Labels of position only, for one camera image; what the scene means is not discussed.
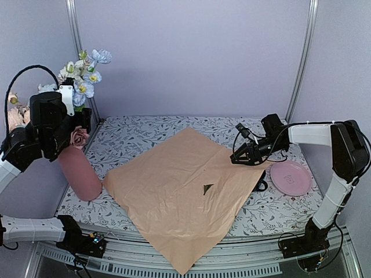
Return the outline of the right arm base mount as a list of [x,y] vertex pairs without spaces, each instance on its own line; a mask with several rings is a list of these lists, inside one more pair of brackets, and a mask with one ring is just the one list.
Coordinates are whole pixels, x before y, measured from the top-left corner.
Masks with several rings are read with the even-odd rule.
[[299,267],[305,272],[318,271],[329,251],[329,241],[327,237],[313,238],[312,236],[297,236],[286,232],[278,239],[278,248],[284,259],[298,258],[303,255],[315,255],[301,258],[297,261]]

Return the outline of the green paper bouquet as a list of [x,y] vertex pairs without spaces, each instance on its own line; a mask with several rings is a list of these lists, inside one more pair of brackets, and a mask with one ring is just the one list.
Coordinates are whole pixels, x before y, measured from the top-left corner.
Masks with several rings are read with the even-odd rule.
[[[188,127],[110,170],[103,185],[181,275],[219,243],[269,163],[232,164],[231,150]],[[203,195],[203,186],[214,184]]]

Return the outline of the mauve and cream rose stem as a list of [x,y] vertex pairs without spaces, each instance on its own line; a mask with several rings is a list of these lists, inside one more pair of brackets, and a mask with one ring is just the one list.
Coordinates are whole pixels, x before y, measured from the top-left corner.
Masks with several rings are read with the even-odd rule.
[[82,149],[88,141],[90,135],[82,126],[77,126],[70,136],[70,145]]

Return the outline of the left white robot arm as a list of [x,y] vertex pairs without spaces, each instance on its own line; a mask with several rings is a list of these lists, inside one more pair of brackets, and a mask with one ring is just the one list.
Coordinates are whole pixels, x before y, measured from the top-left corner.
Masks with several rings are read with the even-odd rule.
[[[6,137],[1,144],[1,189],[4,190],[37,159],[55,161],[70,144],[76,127],[90,128],[92,110],[75,111],[72,103],[74,78],[56,83],[56,89],[30,98],[30,122],[10,130],[5,120]],[[94,238],[83,234],[70,215],[49,219],[1,216],[1,246],[10,243],[52,241],[72,254],[90,251]]]

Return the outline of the small blue flower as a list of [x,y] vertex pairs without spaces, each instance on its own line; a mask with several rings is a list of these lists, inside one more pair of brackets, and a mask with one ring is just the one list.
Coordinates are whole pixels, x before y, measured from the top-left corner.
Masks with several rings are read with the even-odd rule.
[[74,64],[74,90],[72,103],[76,110],[85,106],[87,99],[94,96],[94,86],[102,81],[102,75],[96,69],[99,64],[107,65],[112,61],[112,54],[105,49],[93,49],[79,52],[79,60]]

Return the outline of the white flower leafy stems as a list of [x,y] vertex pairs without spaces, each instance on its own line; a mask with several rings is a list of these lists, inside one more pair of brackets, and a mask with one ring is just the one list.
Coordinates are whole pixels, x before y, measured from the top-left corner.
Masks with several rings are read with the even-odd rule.
[[55,92],[57,89],[58,86],[56,84],[38,85],[38,93]]

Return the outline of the pale pink rose stem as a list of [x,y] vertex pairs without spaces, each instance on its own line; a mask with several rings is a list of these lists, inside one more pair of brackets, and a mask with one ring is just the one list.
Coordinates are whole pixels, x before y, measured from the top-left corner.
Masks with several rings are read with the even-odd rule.
[[30,106],[19,101],[16,93],[9,93],[8,104],[12,107],[8,110],[9,131],[17,127],[26,127],[30,122]]

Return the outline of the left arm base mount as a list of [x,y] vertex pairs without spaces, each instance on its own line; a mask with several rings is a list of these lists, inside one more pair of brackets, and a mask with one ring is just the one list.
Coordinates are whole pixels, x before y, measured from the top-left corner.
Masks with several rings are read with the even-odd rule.
[[102,233],[92,232],[85,235],[80,228],[64,228],[64,231],[64,239],[56,242],[57,248],[66,250],[72,255],[103,258],[107,242]]

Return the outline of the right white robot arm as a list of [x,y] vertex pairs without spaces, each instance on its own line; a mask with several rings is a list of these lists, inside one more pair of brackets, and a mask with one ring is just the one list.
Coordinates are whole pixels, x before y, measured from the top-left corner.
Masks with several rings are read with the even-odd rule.
[[319,208],[307,222],[307,234],[300,239],[300,248],[313,252],[322,243],[344,210],[359,183],[370,169],[370,139],[355,120],[283,123],[277,114],[261,120],[263,136],[255,135],[248,127],[237,124],[238,135],[247,141],[233,147],[232,164],[261,166],[276,152],[288,151],[290,146],[311,146],[328,150],[329,185]]

